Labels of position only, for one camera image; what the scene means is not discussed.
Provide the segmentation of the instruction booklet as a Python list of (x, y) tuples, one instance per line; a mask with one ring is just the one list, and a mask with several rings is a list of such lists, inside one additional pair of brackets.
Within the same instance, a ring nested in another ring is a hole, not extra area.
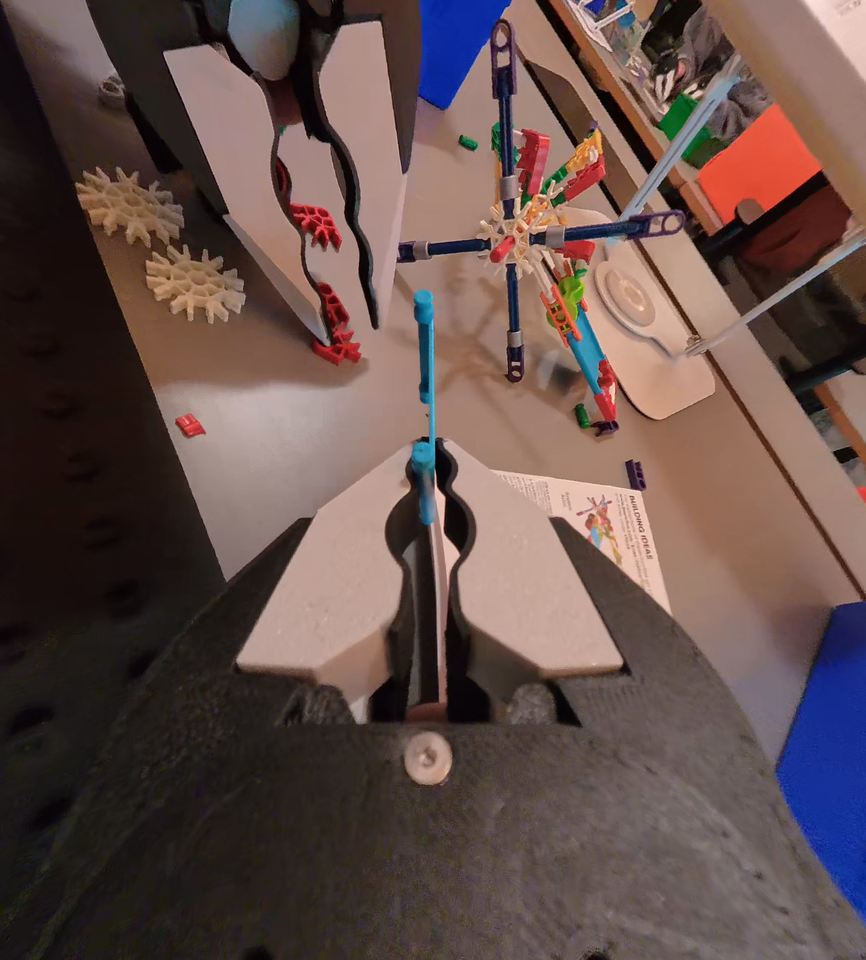
[(672, 613), (641, 492), (510, 471), (498, 470), (496, 475), (549, 518), (567, 521), (667, 614)]

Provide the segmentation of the colourful toy construction model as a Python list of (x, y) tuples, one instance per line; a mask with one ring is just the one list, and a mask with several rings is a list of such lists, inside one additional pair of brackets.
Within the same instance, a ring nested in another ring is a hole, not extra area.
[(512, 212), (504, 213), (501, 124), (491, 129), (496, 158), (496, 203), (480, 223), (478, 238), (487, 243), (479, 257), (498, 269), (511, 267), (518, 281), (532, 276), (538, 287), (543, 317), (572, 354), (591, 391), (595, 413), (591, 423), (616, 421), (618, 383), (587, 315), (584, 277), (595, 252), (594, 240), (562, 241), (559, 246), (532, 245), (530, 239), (547, 230), (558, 237), (568, 227), (559, 208), (597, 186), (606, 175), (602, 136), (592, 126), (571, 158), (545, 177), (549, 137), (532, 128), (511, 128), (514, 193)]

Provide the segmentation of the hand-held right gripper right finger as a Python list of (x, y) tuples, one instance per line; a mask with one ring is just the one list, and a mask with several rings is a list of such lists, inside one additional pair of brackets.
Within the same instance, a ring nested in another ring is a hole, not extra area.
[(452, 440), (437, 440), (436, 480), (448, 718), (492, 719), (525, 686), (621, 676), (624, 658), (566, 532)]

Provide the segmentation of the clear suction dome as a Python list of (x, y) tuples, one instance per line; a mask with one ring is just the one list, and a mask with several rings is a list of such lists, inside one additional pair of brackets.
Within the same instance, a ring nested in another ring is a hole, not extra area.
[(608, 263), (601, 266), (604, 267), (600, 278), (605, 291), (604, 298), (609, 301), (612, 309), (636, 326), (651, 326), (656, 318), (652, 296), (640, 282), (617, 267)]

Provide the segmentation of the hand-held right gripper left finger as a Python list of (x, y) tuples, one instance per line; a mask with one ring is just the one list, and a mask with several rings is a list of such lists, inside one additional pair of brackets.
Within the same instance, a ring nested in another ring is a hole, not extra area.
[(317, 510), (237, 654), (241, 672), (335, 688), (358, 723), (385, 683), (409, 675), (412, 453), (408, 442)]

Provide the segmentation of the white instruction sign board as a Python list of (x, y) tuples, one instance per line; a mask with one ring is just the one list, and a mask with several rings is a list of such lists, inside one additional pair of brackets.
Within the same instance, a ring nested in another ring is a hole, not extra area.
[(866, 225), (866, 1), (708, 6)]

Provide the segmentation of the white snowflake connector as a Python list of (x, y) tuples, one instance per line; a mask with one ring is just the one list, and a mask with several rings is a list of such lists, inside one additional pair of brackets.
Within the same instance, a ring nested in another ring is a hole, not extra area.
[(155, 241), (169, 246), (186, 226), (183, 207), (157, 181), (144, 185), (139, 172), (117, 167), (113, 175), (97, 167), (83, 171), (74, 188), (80, 209), (92, 227), (107, 236), (122, 234), (127, 245), (151, 250)]
[(175, 316), (193, 323), (201, 314), (207, 324), (226, 323), (246, 304), (244, 280), (237, 270), (225, 268), (222, 256), (204, 248), (194, 255), (187, 245), (167, 246), (145, 262), (146, 285), (159, 303), (167, 303)]

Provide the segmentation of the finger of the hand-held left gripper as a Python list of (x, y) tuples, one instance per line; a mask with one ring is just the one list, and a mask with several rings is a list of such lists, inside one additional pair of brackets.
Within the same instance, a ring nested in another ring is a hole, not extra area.
[(305, 243), (275, 189), (276, 130), (261, 86), (210, 45), (163, 58), (220, 190), (224, 221), (307, 330), (329, 342)]
[(390, 313), (407, 188), (381, 22), (314, 30), (313, 52), (323, 112), (356, 174), (355, 221), (369, 248), (381, 330)]

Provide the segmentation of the orange block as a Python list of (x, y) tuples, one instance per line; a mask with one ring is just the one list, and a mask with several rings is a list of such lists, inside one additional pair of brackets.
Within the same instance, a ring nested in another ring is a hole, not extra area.
[(771, 105), (726, 149), (699, 170), (696, 180), (722, 225), (746, 200), (772, 210), (822, 171), (782, 108)]

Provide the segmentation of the white mount bracket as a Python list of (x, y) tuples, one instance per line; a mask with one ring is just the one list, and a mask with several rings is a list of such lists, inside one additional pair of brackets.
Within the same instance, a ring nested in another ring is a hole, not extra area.
[[(650, 294), (655, 305), (655, 321), (649, 326), (638, 326), (619, 316), (610, 302), (604, 297), (601, 276), (604, 267), (602, 264), (616, 267), (628, 276), (636, 279)], [(613, 318), (622, 330), (643, 341), (653, 342), (664, 354), (670, 358), (682, 356), (687, 347), (690, 335), (678, 311), (671, 300), (655, 282), (649, 271), (636, 258), (609, 258), (600, 262), (593, 271), (593, 282), (596, 292), (602, 301), (607, 313)]]

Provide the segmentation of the black perforated panel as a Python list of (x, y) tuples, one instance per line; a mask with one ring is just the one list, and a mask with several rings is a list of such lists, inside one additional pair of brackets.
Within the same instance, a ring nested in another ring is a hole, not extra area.
[(0, 4), (0, 924), (221, 582)]

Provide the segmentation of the blue rod cross assembly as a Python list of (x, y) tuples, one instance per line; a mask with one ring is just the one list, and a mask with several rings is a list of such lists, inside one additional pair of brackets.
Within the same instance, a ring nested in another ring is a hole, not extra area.
[(497, 202), (474, 238), (448, 241), (403, 241), (397, 263), (415, 263), (437, 257), (475, 254), (497, 267), (507, 283), (509, 327), (507, 374), (512, 383), (523, 380), (524, 345), (520, 311), (520, 279), (544, 264), (544, 253), (596, 239), (641, 239), (674, 236), (684, 227), (679, 211), (623, 214), (618, 221), (592, 227), (571, 227), (561, 221), (556, 200), (581, 194), (599, 183), (604, 156), (598, 133), (590, 134), (563, 166), (563, 177), (544, 180), (547, 141), (535, 130), (516, 131), (513, 98), (517, 92), (518, 47), (512, 23), (499, 18), (489, 43), (491, 94), (498, 106), (495, 136), (498, 162)]

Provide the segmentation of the blue panel piece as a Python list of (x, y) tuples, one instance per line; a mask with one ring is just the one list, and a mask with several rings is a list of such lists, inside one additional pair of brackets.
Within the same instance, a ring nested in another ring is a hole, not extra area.
[(435, 383), (435, 311), (434, 296), (420, 290), (414, 295), (414, 319), (418, 332), (419, 401), (426, 407), (428, 423), (425, 439), (414, 443), (411, 454), (419, 497), (419, 517), (426, 527), (437, 518), (436, 505), (436, 383)]

